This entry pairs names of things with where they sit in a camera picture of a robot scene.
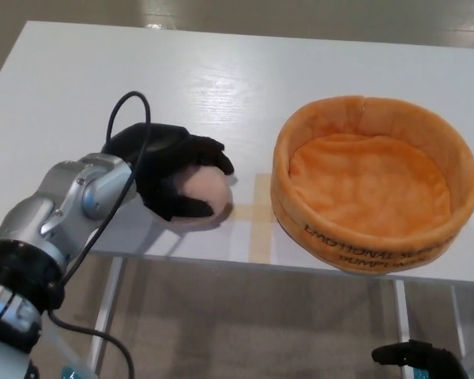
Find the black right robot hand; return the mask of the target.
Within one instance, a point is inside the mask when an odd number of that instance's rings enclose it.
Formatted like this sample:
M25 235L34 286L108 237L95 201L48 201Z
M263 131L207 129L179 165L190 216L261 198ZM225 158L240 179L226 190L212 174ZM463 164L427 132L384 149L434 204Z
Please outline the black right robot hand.
M450 351L418 340L375 348L372 359L383 366L409 366L426 371L429 378L468 378L461 361Z

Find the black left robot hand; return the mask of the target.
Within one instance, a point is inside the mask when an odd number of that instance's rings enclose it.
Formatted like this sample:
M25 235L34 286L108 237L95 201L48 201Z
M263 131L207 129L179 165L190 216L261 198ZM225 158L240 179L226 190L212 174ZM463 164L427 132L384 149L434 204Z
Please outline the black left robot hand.
M166 221L215 215L208 201L180 193L170 183L172 175L190 166L216 167L225 175L235 171L224 154L224 144L181 126L137 123L114 135L102 152L132 166L144 206Z

